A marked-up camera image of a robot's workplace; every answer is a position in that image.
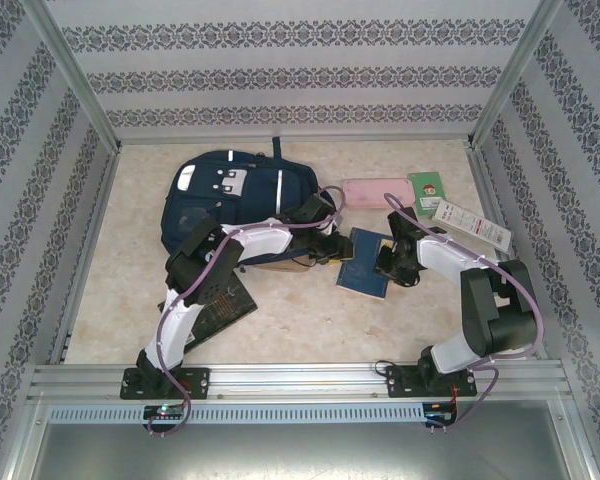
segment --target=backpack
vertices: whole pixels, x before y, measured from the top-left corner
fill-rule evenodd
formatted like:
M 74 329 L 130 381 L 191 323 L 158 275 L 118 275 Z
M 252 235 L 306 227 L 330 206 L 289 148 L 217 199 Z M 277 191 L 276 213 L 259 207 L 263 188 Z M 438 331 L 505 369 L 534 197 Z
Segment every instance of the backpack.
M 297 208 L 318 191 L 313 170 L 281 157 L 280 138 L 273 158 L 235 150 L 203 153 L 182 165 L 171 184 L 162 213 L 162 244 L 172 254 L 205 216 L 243 225 Z M 321 194 L 333 204 L 326 192 Z M 267 263 L 305 255 L 306 250 L 265 255 L 243 263 Z

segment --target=striped wall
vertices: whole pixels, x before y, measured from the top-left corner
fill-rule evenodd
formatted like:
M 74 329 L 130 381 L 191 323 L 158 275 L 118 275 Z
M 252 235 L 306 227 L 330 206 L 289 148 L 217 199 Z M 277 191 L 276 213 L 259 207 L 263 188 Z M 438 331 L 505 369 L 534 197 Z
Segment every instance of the striped wall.
M 482 152 L 600 466 L 600 0 L 562 5 Z
M 51 0 L 123 140 L 468 134 L 538 0 Z
M 0 469 L 46 363 L 108 152 L 17 0 L 0 0 Z

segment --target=beige floor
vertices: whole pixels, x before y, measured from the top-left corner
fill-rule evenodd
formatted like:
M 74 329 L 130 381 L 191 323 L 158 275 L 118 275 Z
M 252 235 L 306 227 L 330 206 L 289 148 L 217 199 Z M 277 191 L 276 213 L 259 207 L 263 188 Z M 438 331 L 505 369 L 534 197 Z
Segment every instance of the beige floor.
M 177 168 L 212 149 L 272 154 L 270 144 L 125 146 L 89 272 L 67 363 L 130 364 L 157 326 L 164 299 L 160 218 Z M 286 143 L 283 156 L 311 165 L 321 185 L 346 178 L 440 172 L 447 198 L 481 213 L 460 141 Z M 390 233 L 389 210 L 346 210 L 352 226 Z M 454 235 L 480 253 L 476 242 Z M 248 269 L 241 278 L 258 310 L 189 353 L 187 363 L 415 360 L 460 329 L 459 288 L 426 271 L 385 300 L 335 286 L 339 266 L 306 273 Z

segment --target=purple cable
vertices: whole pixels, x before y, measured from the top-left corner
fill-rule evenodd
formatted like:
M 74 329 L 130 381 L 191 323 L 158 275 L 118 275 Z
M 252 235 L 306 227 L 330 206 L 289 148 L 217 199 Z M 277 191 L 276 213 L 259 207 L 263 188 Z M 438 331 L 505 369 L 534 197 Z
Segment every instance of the purple cable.
M 337 187 L 335 185 L 329 185 L 327 187 L 319 189 L 317 192 L 317 195 L 320 195 L 325 190 L 337 190 L 340 193 L 341 202 L 340 202 L 340 206 L 335 211 L 335 213 L 333 213 L 332 215 L 329 215 L 324 220 L 320 220 L 319 222 L 314 222 L 314 223 L 291 223 L 291 224 L 256 223 L 254 225 L 245 225 L 242 228 L 239 228 L 239 229 L 229 232 L 227 234 L 227 236 L 222 239 L 222 241 L 220 242 L 220 245 L 218 245 L 218 248 L 216 248 L 214 255 L 211 257 L 211 260 L 209 260 L 209 263 L 207 263 L 207 266 L 204 268 L 204 270 L 202 271 L 200 276 L 196 279 L 196 281 L 193 282 L 193 284 L 191 284 L 191 286 L 184 293 L 178 295 L 164 309 L 164 311 L 162 312 L 162 316 L 160 317 L 160 323 L 158 323 L 158 331 L 156 332 L 156 354 L 158 357 L 158 363 L 160 363 L 160 367 L 162 368 L 162 371 L 164 372 L 165 376 L 180 391 L 180 393 L 182 393 L 182 395 L 184 397 L 183 403 L 187 404 L 187 413 L 182 418 L 180 423 L 175 425 L 173 428 L 167 430 L 166 432 L 156 432 L 156 431 L 152 430 L 151 425 L 153 423 L 154 418 L 151 418 L 147 425 L 147 430 L 149 431 L 149 435 L 153 435 L 155 433 L 155 434 L 159 434 L 160 437 L 165 437 L 167 435 L 176 433 L 178 430 L 180 430 L 182 427 L 184 427 L 184 425 L 189 420 L 189 417 L 191 416 L 191 397 L 189 396 L 189 392 L 187 392 L 186 388 L 184 388 L 182 385 L 180 385 L 180 382 L 178 382 L 178 380 L 176 380 L 176 378 L 171 374 L 171 372 L 169 371 L 169 368 L 167 367 L 167 365 L 164 361 L 164 356 L 162 355 L 162 330 L 164 328 L 164 325 L 165 325 L 167 319 L 169 318 L 169 314 L 173 311 L 174 307 L 178 304 L 178 302 L 180 302 L 182 299 L 191 295 L 193 293 L 193 291 L 200 286 L 200 284 L 204 281 L 204 279 L 207 277 L 207 275 L 209 274 L 209 272 L 215 265 L 216 261 L 218 260 L 220 252 L 222 252 L 222 250 L 227 245 L 227 243 L 229 243 L 229 240 L 231 240 L 231 237 L 237 235 L 238 233 L 242 233 L 246 230 L 262 229 L 262 228 L 276 228 L 276 229 L 282 228 L 282 229 L 287 229 L 287 230 L 301 229 L 301 228 L 315 228 L 315 227 L 319 227 L 321 225 L 324 225 L 325 223 L 329 223 L 332 220 L 334 220 L 338 215 L 340 215 L 340 213 L 342 212 L 342 210 L 344 209 L 344 207 L 346 205 L 346 198 L 345 198 L 344 190 L 342 190 L 340 187 Z
M 506 278 L 509 281 L 509 283 L 511 283 L 516 288 L 516 290 L 518 290 L 522 294 L 522 296 L 527 300 L 527 302 L 529 302 L 529 305 L 531 306 L 531 310 L 533 311 L 533 316 L 535 317 L 535 320 L 536 320 L 536 329 L 537 329 L 536 339 L 529 348 L 527 348 L 523 352 L 519 352 L 519 353 L 489 355 L 488 357 L 482 358 L 467 367 L 469 370 L 473 370 L 473 371 L 491 370 L 494 372 L 493 380 L 491 380 L 491 383 L 489 384 L 489 386 L 485 389 L 485 391 L 482 393 L 480 398 L 471 406 L 471 408 L 467 411 L 467 413 L 465 413 L 462 417 L 460 417 L 453 424 L 453 426 L 455 426 L 455 425 L 458 425 L 460 422 L 462 422 L 464 419 L 466 419 L 468 416 L 472 415 L 475 412 L 476 408 L 484 401 L 484 399 L 487 397 L 487 395 L 489 395 L 491 393 L 491 390 L 493 390 L 493 387 L 495 386 L 496 382 L 498 381 L 498 378 L 500 376 L 500 371 L 496 367 L 493 367 L 490 365 L 484 366 L 485 363 L 491 362 L 495 359 L 507 359 L 507 358 L 515 359 L 515 358 L 526 357 L 529 355 L 533 355 L 540 348 L 540 346 L 542 345 L 542 338 L 544 337 L 544 322 L 542 320 L 542 315 L 540 314 L 540 309 L 538 308 L 538 304 L 536 303 L 533 296 L 527 291 L 527 289 L 524 288 L 524 286 L 520 282 L 518 282 L 510 274 L 505 272 L 498 265 L 495 265 L 494 263 L 490 262 L 489 260 L 484 258 L 483 255 L 478 255 L 478 254 L 472 252 L 471 250 L 469 250 L 468 248 L 460 245 L 459 243 L 456 243 L 453 240 L 448 240 L 448 239 L 444 238 L 443 236 L 433 232 L 431 229 L 425 227 L 417 220 L 411 218 L 409 215 L 407 215 L 406 213 L 404 213 L 401 210 L 404 207 L 403 207 L 402 203 L 400 203 L 400 200 L 398 200 L 395 197 L 395 195 L 392 195 L 390 193 L 385 193 L 384 199 L 391 206 L 391 208 L 393 208 L 396 212 L 398 212 L 398 214 L 400 216 L 404 217 L 406 220 L 411 222 L 413 225 L 415 225 L 416 227 L 418 227 L 419 229 L 424 231 L 427 235 L 432 236 L 439 242 L 450 245 L 454 249 L 469 256 L 470 258 L 472 258 L 474 260 L 478 260 L 483 265 L 486 265 L 487 267 L 491 268 L 492 270 L 494 270 L 495 272 L 499 273 L 504 278 Z

